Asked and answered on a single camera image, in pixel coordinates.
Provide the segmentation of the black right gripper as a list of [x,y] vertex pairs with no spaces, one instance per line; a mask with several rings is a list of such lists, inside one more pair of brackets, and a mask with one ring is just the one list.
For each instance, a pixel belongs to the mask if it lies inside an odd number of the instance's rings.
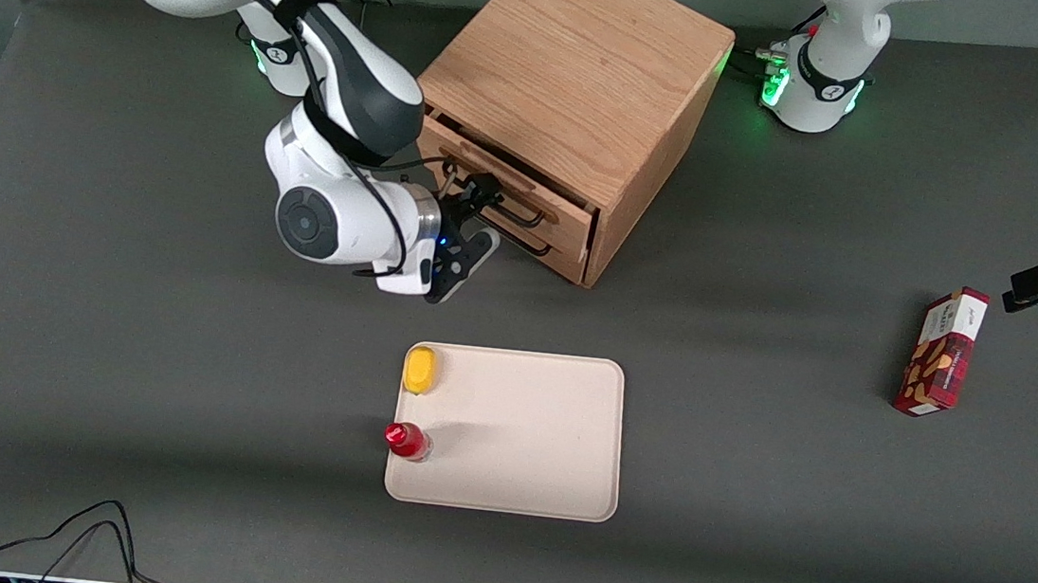
[[431,285],[424,295],[429,304],[449,299],[497,251],[501,242],[500,234],[487,227],[479,210],[474,210],[501,206],[500,179],[491,173],[473,173],[464,182],[462,196],[443,197],[439,201],[440,228],[429,268]]

